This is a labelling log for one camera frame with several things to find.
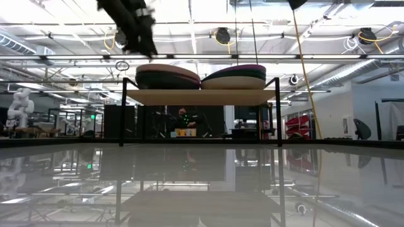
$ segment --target black cable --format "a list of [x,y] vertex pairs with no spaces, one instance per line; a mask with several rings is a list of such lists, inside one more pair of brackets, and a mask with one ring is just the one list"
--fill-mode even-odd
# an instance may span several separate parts
[[253,19],[253,7],[251,6],[251,0],[249,0],[249,2],[250,2],[250,11],[251,11],[252,35],[254,36],[255,60],[258,64],[257,41],[255,39],[255,28],[254,28],[254,19]]
[[239,44],[237,41],[237,37],[239,34],[237,33],[237,0],[234,1],[234,20],[235,20],[235,54],[237,55],[237,65],[239,65]]

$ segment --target fluorescent light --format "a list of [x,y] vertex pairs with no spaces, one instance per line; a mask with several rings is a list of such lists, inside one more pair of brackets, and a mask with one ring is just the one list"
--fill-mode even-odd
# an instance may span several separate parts
[[78,93],[104,93],[104,92],[109,92],[109,91],[78,91]]
[[[309,91],[299,91],[299,93],[308,93]],[[311,93],[327,93],[331,91],[324,91],[324,90],[316,90],[316,91],[310,91]]]
[[239,55],[239,58],[241,59],[295,59],[296,55],[292,54],[287,54],[287,55],[282,55],[282,54],[260,54],[260,55],[254,55],[254,54],[242,54]]
[[305,59],[357,59],[360,55],[358,54],[316,54],[316,55],[303,55]]
[[102,55],[59,55],[59,56],[47,56],[49,60],[61,60],[61,59],[103,59]]
[[[276,100],[268,100],[270,103],[276,103]],[[290,103],[291,101],[280,100],[281,103]]]
[[52,93],[50,93],[50,95],[53,96],[53,97],[55,97],[55,98],[65,98],[65,97],[63,97],[63,96],[61,96],[61,95],[57,95],[57,94],[52,94]]
[[74,101],[74,102],[80,102],[80,103],[88,103],[90,101],[85,100],[84,98],[70,98],[70,100]]
[[105,50],[105,49],[102,49],[101,52],[105,52],[105,53],[111,55],[111,53],[108,50]]
[[147,59],[147,56],[143,55],[111,55],[111,59]]
[[181,54],[175,55],[174,58],[176,59],[229,59],[232,58],[230,54],[222,54],[222,55],[210,55],[210,54],[198,54],[198,55],[191,55],[191,54]]
[[74,93],[74,91],[44,91],[44,93]]
[[39,84],[33,84],[33,83],[17,83],[17,85],[24,86],[26,88],[38,89],[38,90],[45,89],[44,86],[39,85]]
[[402,59],[404,55],[393,55],[393,54],[378,54],[378,55],[368,55],[369,59]]
[[39,56],[0,56],[0,60],[40,60]]

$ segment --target ductwork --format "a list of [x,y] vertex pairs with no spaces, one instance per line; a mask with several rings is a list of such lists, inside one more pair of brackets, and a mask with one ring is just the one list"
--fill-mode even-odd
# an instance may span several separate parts
[[[0,45],[23,55],[54,55],[55,52],[41,45],[30,44],[8,32],[0,31]],[[53,61],[38,60],[41,64],[51,66]]]
[[33,45],[4,31],[0,31],[0,45],[24,55],[33,55],[37,53],[37,50]]
[[[404,37],[398,38],[381,47],[385,54],[404,54]],[[378,50],[370,54],[380,54]],[[356,64],[349,64],[322,76],[321,78],[312,82],[311,88],[320,86],[332,86],[342,84],[350,79],[361,76],[365,73],[371,72],[375,69],[383,67],[386,63],[382,63],[376,59],[364,60]]]

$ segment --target white robot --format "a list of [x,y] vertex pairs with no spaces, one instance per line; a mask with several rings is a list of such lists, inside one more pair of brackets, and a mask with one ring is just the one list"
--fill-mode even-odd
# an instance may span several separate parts
[[33,101],[28,98],[30,94],[30,89],[18,88],[17,92],[13,95],[13,103],[10,105],[7,112],[7,127],[13,127],[16,125],[16,117],[18,117],[20,121],[18,127],[27,126],[28,114],[32,114],[34,109]]
[[[73,132],[78,132],[80,129],[79,122],[77,122],[76,125],[74,125],[73,123],[69,122],[65,117],[63,117],[61,121],[64,122],[67,125],[68,129],[72,130]],[[87,119],[83,120],[83,122],[82,122],[83,125],[81,126],[82,132],[80,132],[80,134],[83,133],[83,131],[85,131],[85,129],[87,128],[87,125],[90,122],[91,122],[91,118],[87,118]]]

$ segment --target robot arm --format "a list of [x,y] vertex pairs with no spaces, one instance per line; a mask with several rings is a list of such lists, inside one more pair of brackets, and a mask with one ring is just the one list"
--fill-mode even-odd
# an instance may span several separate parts
[[27,126],[28,115],[33,112],[34,104],[33,101],[28,99],[31,94],[31,90],[28,88],[19,88],[17,92],[13,95],[13,102],[8,108],[8,119],[14,120],[16,116],[20,118],[20,127]]

